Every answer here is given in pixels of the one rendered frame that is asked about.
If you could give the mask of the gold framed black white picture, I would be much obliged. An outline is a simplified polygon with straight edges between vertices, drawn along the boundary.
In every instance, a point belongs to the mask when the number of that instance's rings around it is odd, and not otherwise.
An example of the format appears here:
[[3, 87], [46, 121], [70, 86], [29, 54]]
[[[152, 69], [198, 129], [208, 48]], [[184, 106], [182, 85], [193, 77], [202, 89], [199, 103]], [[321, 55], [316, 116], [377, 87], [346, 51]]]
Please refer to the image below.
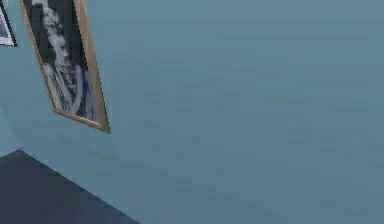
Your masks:
[[52, 110], [110, 132], [85, 0], [19, 0]]

